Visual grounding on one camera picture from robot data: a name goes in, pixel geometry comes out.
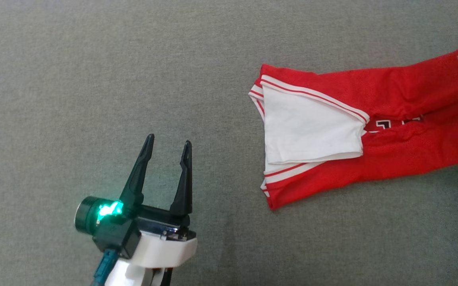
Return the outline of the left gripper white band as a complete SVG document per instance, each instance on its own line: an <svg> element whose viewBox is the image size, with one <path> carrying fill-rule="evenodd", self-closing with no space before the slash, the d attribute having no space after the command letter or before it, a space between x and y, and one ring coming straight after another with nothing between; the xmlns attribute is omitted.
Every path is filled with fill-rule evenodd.
<svg viewBox="0 0 458 286"><path fill-rule="evenodd" d="M120 194L122 214L135 216L144 201L147 165L154 147L154 134L143 144L132 171ZM196 232L189 229L192 213L192 143L186 141L180 158L182 172L176 195L168 210L141 206L135 221L141 238L132 257L132 264L142 268L176 268L191 259L198 248Z"/></svg>

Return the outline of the red jersey with striped trim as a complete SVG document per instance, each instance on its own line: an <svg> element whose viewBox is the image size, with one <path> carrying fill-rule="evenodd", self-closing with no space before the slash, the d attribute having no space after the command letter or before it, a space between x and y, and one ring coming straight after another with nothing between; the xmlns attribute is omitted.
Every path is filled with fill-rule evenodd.
<svg viewBox="0 0 458 286"><path fill-rule="evenodd" d="M263 64L249 97L265 127L260 188L272 210L458 164L458 50L324 74Z"/></svg>

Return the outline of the large grey sofa seat cushion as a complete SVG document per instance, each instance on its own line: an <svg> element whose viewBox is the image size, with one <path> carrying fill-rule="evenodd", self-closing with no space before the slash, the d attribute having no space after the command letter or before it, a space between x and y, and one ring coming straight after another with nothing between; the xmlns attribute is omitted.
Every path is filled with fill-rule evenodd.
<svg viewBox="0 0 458 286"><path fill-rule="evenodd" d="M145 203L193 147L196 255L171 286L458 286L458 165L268 208L263 63L316 73L458 48L458 0L0 0L0 286L89 286L74 227L155 134Z"/></svg>

